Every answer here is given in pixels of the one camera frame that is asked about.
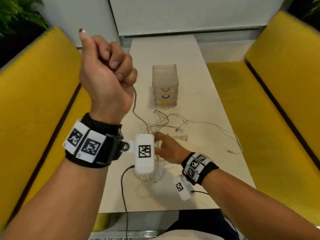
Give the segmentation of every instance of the hand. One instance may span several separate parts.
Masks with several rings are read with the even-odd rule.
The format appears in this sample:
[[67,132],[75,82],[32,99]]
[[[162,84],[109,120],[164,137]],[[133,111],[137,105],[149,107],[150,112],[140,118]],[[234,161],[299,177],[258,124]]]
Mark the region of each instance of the hand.
[[154,153],[170,163],[181,164],[191,153],[168,135],[161,132],[155,132],[153,135],[154,142],[162,141],[161,148],[155,147]]
[[133,68],[132,57],[125,54],[118,43],[109,44],[99,35],[90,37],[84,30],[80,31],[80,40],[82,65],[79,78],[91,98],[90,117],[118,125],[129,112],[134,99],[132,85],[138,73]]

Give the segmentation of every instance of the foliage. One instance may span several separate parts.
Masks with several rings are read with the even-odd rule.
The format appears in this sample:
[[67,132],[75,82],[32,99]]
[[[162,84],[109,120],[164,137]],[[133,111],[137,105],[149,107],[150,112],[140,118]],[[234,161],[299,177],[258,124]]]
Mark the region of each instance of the foliage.
[[42,0],[0,0],[0,37],[14,33],[11,25],[20,20],[33,22],[47,29],[42,16],[34,10],[35,3],[43,4]]
[[320,0],[314,0],[313,1],[314,7],[306,14],[305,17],[313,15],[316,12],[320,12]]

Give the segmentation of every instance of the black and white square marker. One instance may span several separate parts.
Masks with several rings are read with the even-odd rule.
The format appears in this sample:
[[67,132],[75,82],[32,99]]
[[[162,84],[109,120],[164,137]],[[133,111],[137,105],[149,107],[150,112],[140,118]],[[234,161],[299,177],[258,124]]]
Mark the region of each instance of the black and white square marker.
[[178,183],[176,184],[177,190],[180,192],[181,190],[183,190],[182,184]]
[[195,159],[190,163],[190,167],[192,167],[194,170],[196,170],[199,165],[200,163]]
[[151,145],[139,145],[139,158],[151,157]]
[[81,151],[95,156],[97,151],[99,150],[100,145],[100,142],[87,138]]
[[187,174],[193,178],[193,176],[195,175],[195,171],[189,168]]
[[196,159],[198,159],[200,162],[203,162],[204,160],[206,160],[206,157],[199,154],[199,156],[197,156]]
[[77,146],[83,134],[77,129],[73,129],[70,136],[68,137],[68,142],[70,142],[73,146]]

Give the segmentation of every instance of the white shirt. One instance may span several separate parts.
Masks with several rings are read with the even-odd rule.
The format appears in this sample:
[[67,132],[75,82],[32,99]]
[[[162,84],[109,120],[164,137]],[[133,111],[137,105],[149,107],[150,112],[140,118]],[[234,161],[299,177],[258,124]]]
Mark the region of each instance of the white shirt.
[[155,238],[156,240],[224,240],[223,238],[206,232],[194,230],[174,230]]

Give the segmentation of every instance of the white table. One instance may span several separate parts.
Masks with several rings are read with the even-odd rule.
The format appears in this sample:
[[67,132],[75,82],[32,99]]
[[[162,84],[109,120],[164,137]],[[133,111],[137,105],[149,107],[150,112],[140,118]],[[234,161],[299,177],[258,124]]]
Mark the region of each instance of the white table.
[[[205,61],[193,35],[137,38],[132,41],[130,55],[134,67],[138,70],[135,84],[137,96],[136,113],[154,123],[152,95],[152,66],[176,64],[179,77],[178,105],[166,113],[179,113],[187,120],[206,121],[217,124],[232,132],[231,125],[211,79]],[[179,118],[170,117],[170,124],[179,126]],[[126,140],[133,140],[141,133],[143,124],[132,112],[122,121],[122,132]],[[249,169],[242,154],[230,154],[227,150],[240,151],[232,139],[224,136],[218,128],[207,124],[189,124],[183,127],[187,142],[178,140],[187,149],[202,152],[226,172],[255,187]],[[163,133],[183,135],[174,129],[164,128]],[[121,196],[120,178],[124,170],[134,165],[134,157],[130,153],[123,154],[109,168],[108,176],[99,213],[124,212]],[[133,169],[124,176],[124,196],[129,212],[167,211],[186,209],[219,208],[205,194],[195,194],[189,201],[182,201],[173,184],[173,177],[181,174],[180,165],[167,165],[165,176],[157,184],[142,183],[133,174]],[[195,190],[204,191],[196,185]]]

